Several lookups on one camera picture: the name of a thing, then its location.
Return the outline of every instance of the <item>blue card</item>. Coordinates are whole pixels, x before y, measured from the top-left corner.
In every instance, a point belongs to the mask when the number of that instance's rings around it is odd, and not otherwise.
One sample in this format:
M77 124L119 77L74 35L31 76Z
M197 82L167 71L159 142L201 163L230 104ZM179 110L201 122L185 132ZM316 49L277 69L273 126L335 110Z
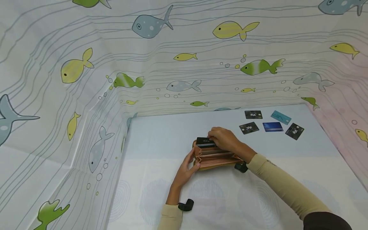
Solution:
M280 122L267 122L263 123L263 127L266 132L282 132L284 129L282 128Z
M271 115L272 118L275 118L276 120L278 120L281 123L284 123L285 125L288 125L289 122L291 121L291 118L278 112L278 111L274 111L273 114Z

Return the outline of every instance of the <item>black card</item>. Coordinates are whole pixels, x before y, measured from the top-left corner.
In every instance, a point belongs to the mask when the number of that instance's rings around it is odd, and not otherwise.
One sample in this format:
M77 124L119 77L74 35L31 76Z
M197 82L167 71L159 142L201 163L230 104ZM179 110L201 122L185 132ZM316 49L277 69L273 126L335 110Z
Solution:
M255 132L255 131L259 130L259 128L257 127L257 125L254 122L250 122L248 124L241 125L239 127L240 127L241 131L243 132L243 134L248 134L248 133Z
M263 119L262 113L259 110L244 111L246 119Z
M304 128L298 126L297 124L293 123L291 124L290 128L286 131L286 135L288 135L291 138L294 138L297 140L302 132L304 131Z
M207 137L197 137L195 145L201 148L211 148L216 146L216 144Z

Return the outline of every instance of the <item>beige sleeve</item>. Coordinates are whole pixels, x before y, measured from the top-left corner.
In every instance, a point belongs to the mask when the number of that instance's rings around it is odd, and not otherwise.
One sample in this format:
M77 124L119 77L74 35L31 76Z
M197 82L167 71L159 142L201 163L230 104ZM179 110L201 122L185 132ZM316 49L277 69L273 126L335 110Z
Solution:
M157 230L179 230L183 221L183 211L177 205L165 204Z
M264 156L256 154L247 166L252 173L264 180L301 220L312 212L331 212L311 191Z

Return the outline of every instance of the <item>black clamp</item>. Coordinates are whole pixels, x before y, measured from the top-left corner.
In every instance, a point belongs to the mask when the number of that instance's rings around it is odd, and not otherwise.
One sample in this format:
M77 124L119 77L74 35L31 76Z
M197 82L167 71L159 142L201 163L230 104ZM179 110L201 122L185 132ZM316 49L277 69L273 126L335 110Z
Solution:
M188 199L186 204L179 203L178 208L183 212L191 211L194 205L194 201L192 199Z
M247 163L243 161L243 164L236 163L234 168L241 173L245 173L248 170Z

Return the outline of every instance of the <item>person's left hand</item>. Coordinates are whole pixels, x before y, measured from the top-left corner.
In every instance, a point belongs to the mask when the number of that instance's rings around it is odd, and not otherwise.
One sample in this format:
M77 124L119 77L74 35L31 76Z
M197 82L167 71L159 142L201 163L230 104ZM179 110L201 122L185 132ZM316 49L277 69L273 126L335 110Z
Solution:
M180 165L178 172L174 178L172 186L181 189L192 177L192 175L198 171L200 164L197 163L190 169L188 169L189 163L193 162L193 154L194 148L188 153L188 155L184 158L183 163Z

